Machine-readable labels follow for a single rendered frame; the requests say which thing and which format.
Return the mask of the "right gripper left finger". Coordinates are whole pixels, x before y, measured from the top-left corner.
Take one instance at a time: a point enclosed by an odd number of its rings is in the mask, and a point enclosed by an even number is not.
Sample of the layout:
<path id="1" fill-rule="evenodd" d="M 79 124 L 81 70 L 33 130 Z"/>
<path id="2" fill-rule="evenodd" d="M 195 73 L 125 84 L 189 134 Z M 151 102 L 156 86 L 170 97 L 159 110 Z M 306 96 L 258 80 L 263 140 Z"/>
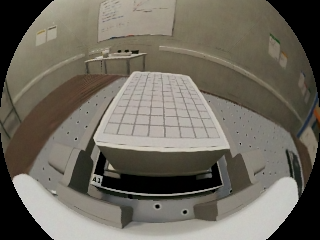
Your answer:
<path id="1" fill-rule="evenodd" d="M 56 187 L 57 200 L 60 203 L 97 223 L 123 229 L 132 221 L 132 207 L 109 203 L 88 195 L 88 185 L 93 169 L 91 155 L 96 144 L 93 136 L 115 97 L 107 97 L 97 109 L 81 137 L 79 147 L 55 143 L 49 153 L 48 164 L 64 175 L 63 180 L 57 181 Z"/>

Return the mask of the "grey perforated base plate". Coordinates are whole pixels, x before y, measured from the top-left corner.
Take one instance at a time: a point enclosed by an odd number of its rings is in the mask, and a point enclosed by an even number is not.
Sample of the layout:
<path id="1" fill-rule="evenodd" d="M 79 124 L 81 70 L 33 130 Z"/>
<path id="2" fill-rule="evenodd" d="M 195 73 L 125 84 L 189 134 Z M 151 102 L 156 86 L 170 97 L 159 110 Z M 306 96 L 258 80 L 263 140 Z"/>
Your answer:
<path id="1" fill-rule="evenodd" d="M 36 160 L 33 161 L 28 176 L 39 181 L 43 187 L 56 191 L 57 181 L 63 180 L 64 175 L 61 175 L 60 172 L 57 172 L 56 169 L 53 169 L 48 164 L 48 156 L 52 151 L 53 145 L 59 141 L 61 144 L 77 148 L 97 109 L 107 99 L 107 96 L 115 97 L 128 79 L 129 77 L 120 77 L 120 79 L 113 81 L 113 83 L 89 97 L 75 112 L 72 112 L 61 123 L 60 127 L 52 133 L 44 147 L 41 148 Z M 220 97 L 208 95 L 208 93 L 200 93 L 207 103 L 215 105 L 216 111 L 219 113 L 221 120 L 224 121 L 229 135 L 235 141 L 237 152 L 248 152 L 259 148 L 263 153 L 265 164 L 267 165 L 265 165 L 263 171 L 255 175 L 256 180 L 260 180 L 263 191 L 271 187 L 277 180 L 287 176 L 291 177 L 287 153 L 285 153 L 287 149 L 291 149 L 292 152 L 297 151 L 295 143 L 292 143 L 291 133 L 285 131 L 284 128 L 273 123 L 273 121 L 265 119 L 259 113 L 249 111 L 249 109 L 241 107 L 241 105 L 220 99 Z M 296 152 L 295 155 L 299 155 L 299 153 Z M 224 187 L 213 189 L 213 191 L 184 196 L 135 196 L 107 191 L 107 189 L 93 187 L 93 185 L 89 184 L 88 195 L 109 201 L 109 203 L 132 207 L 132 221 L 141 221 L 141 223 L 175 223 L 175 221 L 192 220 L 195 219 L 193 205 L 207 203 L 207 201 L 231 195 L 232 187 L 225 157 L 221 157 L 217 163 L 220 165 Z"/>

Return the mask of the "white deep-well block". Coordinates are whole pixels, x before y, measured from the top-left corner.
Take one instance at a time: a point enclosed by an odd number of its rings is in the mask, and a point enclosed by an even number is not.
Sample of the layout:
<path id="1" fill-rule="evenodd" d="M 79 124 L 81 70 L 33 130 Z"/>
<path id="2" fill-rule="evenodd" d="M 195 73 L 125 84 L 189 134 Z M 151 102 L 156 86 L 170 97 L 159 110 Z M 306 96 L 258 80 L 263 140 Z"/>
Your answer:
<path id="1" fill-rule="evenodd" d="M 191 77 L 133 72 L 93 137 L 111 172 L 192 176 L 229 151 L 219 121 Z"/>

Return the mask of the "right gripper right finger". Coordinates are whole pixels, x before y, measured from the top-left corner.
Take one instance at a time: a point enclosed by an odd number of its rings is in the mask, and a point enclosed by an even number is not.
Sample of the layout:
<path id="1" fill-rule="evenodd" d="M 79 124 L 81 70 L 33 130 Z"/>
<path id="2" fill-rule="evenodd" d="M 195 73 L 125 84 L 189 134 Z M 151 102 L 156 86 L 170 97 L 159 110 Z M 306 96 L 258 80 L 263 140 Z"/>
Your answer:
<path id="1" fill-rule="evenodd" d="M 231 147 L 224 157 L 227 161 L 232 192 L 231 195 L 220 197 L 220 199 L 193 205 L 193 215 L 195 215 L 195 219 L 199 220 L 219 221 L 247 207 L 248 204 L 261 196 L 260 192 L 263 191 L 263 188 L 261 188 L 260 180 L 255 179 L 255 175 L 263 171 L 265 160 L 260 149 L 237 152 L 236 145 L 216 108 L 212 103 L 208 103 L 208 105 L 212 109 L 213 115 L 216 116 L 216 120 L 219 121 L 221 129 L 227 137 L 229 147 Z"/>

